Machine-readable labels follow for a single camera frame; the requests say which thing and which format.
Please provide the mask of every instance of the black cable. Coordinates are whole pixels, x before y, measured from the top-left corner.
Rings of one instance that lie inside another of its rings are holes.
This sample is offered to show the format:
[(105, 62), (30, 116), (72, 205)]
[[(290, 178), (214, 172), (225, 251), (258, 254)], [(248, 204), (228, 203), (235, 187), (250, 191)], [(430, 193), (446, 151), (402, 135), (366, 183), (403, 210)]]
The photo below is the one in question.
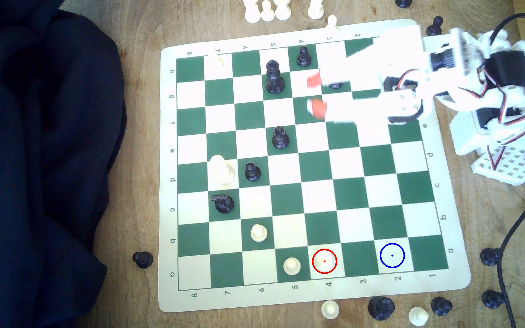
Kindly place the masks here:
[(503, 275), (502, 275), (502, 258), (503, 258), (503, 251), (506, 249), (507, 243), (510, 241), (510, 238), (516, 231), (516, 229), (520, 226), (521, 222), (525, 219), (525, 210), (522, 212), (516, 223), (512, 226), (510, 231), (507, 232), (506, 238), (503, 239), (502, 245), (499, 248), (500, 250), (500, 256), (498, 257), (498, 281), (499, 281), (499, 287), (502, 290), (503, 294), (503, 302), (506, 305), (507, 309), (507, 316), (510, 319), (510, 325), (512, 328), (516, 328), (516, 321), (514, 320), (514, 314), (512, 313), (512, 306), (510, 305), (510, 300), (507, 298), (506, 293), (506, 285), (503, 283)]

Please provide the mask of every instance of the black pawn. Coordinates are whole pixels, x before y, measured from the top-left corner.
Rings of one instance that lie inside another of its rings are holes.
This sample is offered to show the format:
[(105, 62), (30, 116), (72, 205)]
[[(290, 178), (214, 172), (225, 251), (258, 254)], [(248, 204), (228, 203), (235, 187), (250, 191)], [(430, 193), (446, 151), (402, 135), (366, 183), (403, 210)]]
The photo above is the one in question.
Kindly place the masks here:
[(443, 24), (443, 18), (441, 16), (437, 16), (433, 19), (433, 25), (429, 25), (427, 27), (427, 35), (433, 36), (433, 35), (440, 35), (443, 33), (443, 30), (441, 29), (441, 25)]
[(276, 127), (273, 131), (273, 146), (276, 149), (285, 149), (289, 145), (289, 136), (283, 127)]
[(305, 46), (299, 48), (299, 56), (297, 57), (297, 65), (301, 67), (307, 67), (311, 63), (311, 56), (309, 50)]
[(133, 254), (133, 260), (138, 267), (146, 269), (153, 263), (153, 255), (148, 251), (136, 251)]
[(503, 294), (489, 289), (481, 295), (481, 302), (489, 309), (497, 309), (503, 304)]
[(256, 181), (261, 177), (261, 169), (252, 163), (246, 163), (246, 169), (244, 170), (244, 176), (249, 181)]
[(388, 297), (376, 296), (368, 303), (369, 314), (378, 321), (388, 319), (394, 312), (394, 302)]
[(234, 208), (234, 199), (228, 194), (212, 195), (212, 201), (216, 209), (222, 214), (230, 212)]
[(431, 309), (437, 316), (445, 316), (451, 309), (453, 309), (453, 303), (444, 297), (435, 297), (431, 301)]
[(487, 265), (488, 267), (492, 267), (498, 264), (500, 253), (501, 251), (499, 248), (486, 248), (481, 251), (479, 258), (483, 264)]

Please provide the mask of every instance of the black chess piece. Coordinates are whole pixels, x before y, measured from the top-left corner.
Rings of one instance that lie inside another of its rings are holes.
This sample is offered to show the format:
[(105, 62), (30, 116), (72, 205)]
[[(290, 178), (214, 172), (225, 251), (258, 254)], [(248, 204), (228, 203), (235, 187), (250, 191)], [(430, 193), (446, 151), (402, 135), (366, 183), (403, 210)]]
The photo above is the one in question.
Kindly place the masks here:
[(378, 321), (388, 319), (394, 312), (394, 302), (385, 296), (375, 296), (368, 303), (369, 314)]
[(146, 269), (153, 263), (153, 255), (148, 251), (136, 251), (133, 254), (133, 260), (138, 267)]
[(481, 295), (481, 302), (489, 309), (497, 309), (503, 304), (503, 294), (492, 289), (486, 290)]
[(479, 258), (483, 264), (487, 265), (488, 267), (492, 267), (498, 264), (498, 259), (501, 252), (502, 251), (499, 248), (486, 248), (481, 251)]
[(299, 48), (299, 56), (297, 57), (297, 65), (301, 67), (307, 67), (311, 63), (311, 56), (309, 50), (305, 46)]
[(264, 84), (266, 91), (272, 94), (279, 94), (285, 89), (285, 80), (281, 78), (279, 63), (275, 60), (269, 60), (266, 64), (266, 82)]
[(289, 136), (283, 127), (277, 126), (273, 131), (273, 146), (276, 149), (285, 149), (289, 145)]
[(453, 309), (453, 303), (444, 297), (435, 297), (431, 301), (431, 309), (437, 316), (445, 316), (451, 309)]
[(246, 179), (249, 181), (256, 181), (261, 177), (261, 169), (253, 163), (246, 163), (244, 176), (246, 176)]
[(427, 27), (427, 35), (433, 36), (433, 35), (440, 35), (443, 33), (443, 30), (441, 29), (441, 25), (443, 24), (443, 18), (441, 16), (437, 16), (433, 19), (433, 25), (429, 25)]
[(218, 212), (222, 214), (229, 213), (234, 208), (234, 199), (228, 194), (212, 195), (212, 201)]

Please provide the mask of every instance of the green square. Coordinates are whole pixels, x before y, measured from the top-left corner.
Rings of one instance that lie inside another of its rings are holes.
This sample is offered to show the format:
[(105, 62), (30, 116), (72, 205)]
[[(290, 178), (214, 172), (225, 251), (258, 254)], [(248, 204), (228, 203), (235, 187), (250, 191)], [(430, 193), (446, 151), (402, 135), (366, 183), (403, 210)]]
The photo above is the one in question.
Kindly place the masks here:
[[(228, 194), (232, 197), (234, 201), (234, 208), (228, 213), (220, 213), (216, 209), (214, 201), (212, 201), (212, 195)], [(213, 221), (223, 221), (223, 220), (239, 220), (240, 219), (240, 196), (238, 194), (238, 189), (230, 190), (216, 190), (208, 191), (208, 220)]]
[(224, 159), (236, 158), (236, 131), (208, 133), (206, 135), (208, 160), (214, 155), (221, 155)]
[(307, 228), (308, 245), (339, 243), (339, 228), (335, 211), (306, 213), (305, 227)]
[(428, 171), (401, 173), (397, 177), (403, 204), (434, 201), (431, 176)]
[(346, 277), (378, 274), (378, 258), (374, 241), (343, 243), (341, 253)]
[(414, 271), (447, 269), (447, 256), (441, 235), (408, 238)]
[[(261, 176), (256, 181), (249, 181), (244, 175), (246, 170), (246, 163), (253, 163), (261, 169)], [(238, 172), (236, 172), (238, 178), (238, 187), (257, 187), (257, 186), (268, 186), (268, 157), (256, 157), (256, 158), (240, 158), (238, 159)]]
[[(301, 67), (297, 63), (297, 57), (299, 56), (299, 48), (301, 46), (307, 47), (307, 53), (311, 57), (311, 63), (307, 67)], [(289, 68), (290, 71), (303, 71), (303, 70), (313, 70), (317, 69), (317, 50), (315, 49), (315, 44), (300, 44), (299, 46), (288, 47), (287, 51), (289, 52)]]
[(264, 106), (262, 101), (234, 104), (236, 129), (264, 128)]
[(374, 239), (400, 238), (407, 236), (403, 207), (385, 206), (370, 208)]
[(380, 145), (362, 147), (362, 165), (364, 176), (388, 175), (396, 173), (392, 146)]
[(206, 108), (177, 110), (177, 135), (206, 133)]
[[(288, 275), (283, 269), (285, 260), (295, 257), (301, 262), (301, 271), (296, 275)], [(279, 248), (275, 249), (276, 277), (278, 282), (311, 280), (309, 272), (309, 252), (307, 247)]]
[(208, 190), (208, 165), (203, 163), (177, 166), (177, 192), (196, 193)]
[(368, 207), (366, 183), (362, 177), (334, 180), (334, 192), (338, 210)]
[(205, 255), (210, 253), (209, 224), (182, 224), (177, 226), (177, 256)]
[(231, 104), (234, 102), (232, 79), (205, 81), (206, 106)]
[(313, 115), (307, 111), (307, 100), (308, 99), (319, 99), (322, 100), (322, 96), (308, 96), (293, 98), (293, 109), (295, 109), (295, 124), (304, 123), (315, 123), (324, 122), (325, 120), (317, 120)]
[[(260, 224), (266, 227), (266, 239), (262, 242), (255, 242), (250, 235), (250, 230), (255, 224)], [(273, 238), (273, 218), (240, 220), (240, 227), (242, 229), (243, 251), (275, 248), (275, 240)]]
[(299, 153), (301, 182), (331, 179), (330, 152)]
[(289, 145), (285, 149), (276, 149), (275, 146), (273, 146), (273, 131), (275, 128), (266, 128), (266, 153), (269, 156), (297, 152), (297, 134), (295, 133), (295, 126), (287, 125), (283, 128), (289, 136)]
[(210, 255), (210, 282), (212, 288), (243, 286), (242, 253)]
[(204, 57), (178, 58), (176, 60), (176, 81), (192, 82), (204, 79)]
[(420, 123), (418, 120), (408, 122), (404, 125), (388, 125), (390, 132), (390, 141), (395, 144), (397, 142), (420, 141)]
[(358, 129), (354, 123), (326, 122), (327, 142), (330, 149), (359, 147)]
[(371, 46), (374, 43), (371, 37), (365, 39), (346, 40), (345, 44), (345, 55), (350, 56), (357, 53), (364, 48)]
[(271, 186), (271, 205), (274, 216), (303, 213), (301, 183)]
[(232, 76), (247, 77), (261, 73), (261, 59), (258, 50), (232, 53)]
[(291, 75), (289, 72), (281, 72), (281, 78), (283, 78), (283, 80), (285, 80), (285, 88), (283, 89), (283, 91), (279, 94), (272, 94), (272, 93), (269, 93), (266, 91), (266, 88), (264, 86), (265, 82), (266, 82), (266, 74), (263, 74), (261, 75), (261, 79), (262, 79), (262, 92), (263, 92), (263, 100), (265, 101), (270, 101), (270, 100), (273, 100), (273, 99), (283, 99), (283, 98), (291, 98), (292, 96), (292, 91), (291, 91)]

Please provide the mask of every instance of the white pawn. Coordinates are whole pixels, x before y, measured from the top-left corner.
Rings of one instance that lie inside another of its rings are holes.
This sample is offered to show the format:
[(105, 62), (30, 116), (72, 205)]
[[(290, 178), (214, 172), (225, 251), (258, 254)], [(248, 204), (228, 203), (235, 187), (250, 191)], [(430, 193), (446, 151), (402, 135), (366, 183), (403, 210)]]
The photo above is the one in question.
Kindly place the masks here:
[(323, 17), (323, 0), (311, 0), (309, 9), (307, 10), (307, 16), (311, 19), (320, 19)]
[(275, 12), (271, 9), (271, 2), (269, 0), (264, 0), (262, 2), (262, 12), (261, 12), (261, 18), (265, 22), (270, 22), (275, 18)]
[(333, 301), (325, 301), (321, 305), (321, 314), (326, 319), (335, 319), (339, 315), (339, 305)]
[(289, 8), (289, 3), (291, 0), (273, 0), (275, 3), (275, 16), (277, 19), (285, 20), (291, 17), (291, 9)]
[(408, 320), (410, 320), (410, 323), (414, 326), (424, 326), (429, 320), (429, 314), (423, 308), (412, 308), (408, 311)]

